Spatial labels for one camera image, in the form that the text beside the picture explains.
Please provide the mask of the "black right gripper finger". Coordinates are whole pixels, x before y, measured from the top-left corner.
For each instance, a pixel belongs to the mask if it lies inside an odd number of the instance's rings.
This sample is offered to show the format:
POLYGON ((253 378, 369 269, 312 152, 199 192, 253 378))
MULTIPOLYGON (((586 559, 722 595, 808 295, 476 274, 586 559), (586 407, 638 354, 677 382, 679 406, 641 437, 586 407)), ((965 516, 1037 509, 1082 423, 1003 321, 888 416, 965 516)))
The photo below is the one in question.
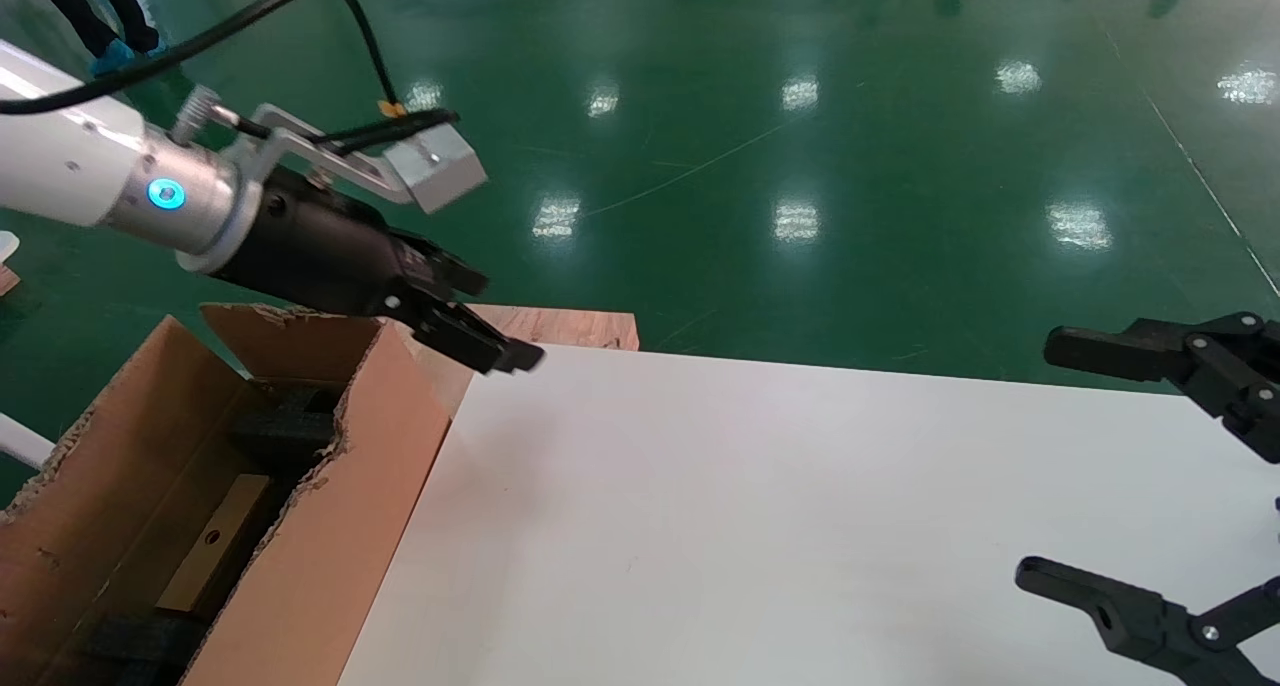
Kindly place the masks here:
POLYGON ((1128 381, 1169 381, 1238 442, 1279 462, 1279 323, 1228 314, 1206 323, 1139 317, 1123 331, 1056 326, 1047 363, 1128 381))
POLYGON ((1107 651, 1184 685, 1271 685, 1240 644, 1279 623, 1279 580, 1271 578, 1202 613, 1115 578, 1025 557, 1016 586, 1091 617, 1107 651))

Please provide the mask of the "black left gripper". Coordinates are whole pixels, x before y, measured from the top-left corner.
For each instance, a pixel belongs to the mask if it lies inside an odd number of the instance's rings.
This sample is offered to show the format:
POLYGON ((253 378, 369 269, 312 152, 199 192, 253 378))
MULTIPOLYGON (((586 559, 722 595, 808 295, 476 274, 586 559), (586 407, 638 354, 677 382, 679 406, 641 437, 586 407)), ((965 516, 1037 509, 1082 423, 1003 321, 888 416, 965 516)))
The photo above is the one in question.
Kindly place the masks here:
POLYGON ((474 372, 529 372, 541 363, 545 349, 504 335, 467 306, 413 298, 406 244, 451 291, 486 291, 485 273, 434 241, 410 230, 397 238, 376 209, 275 166, 244 241, 211 275, 311 311, 392 317, 413 340, 474 372))

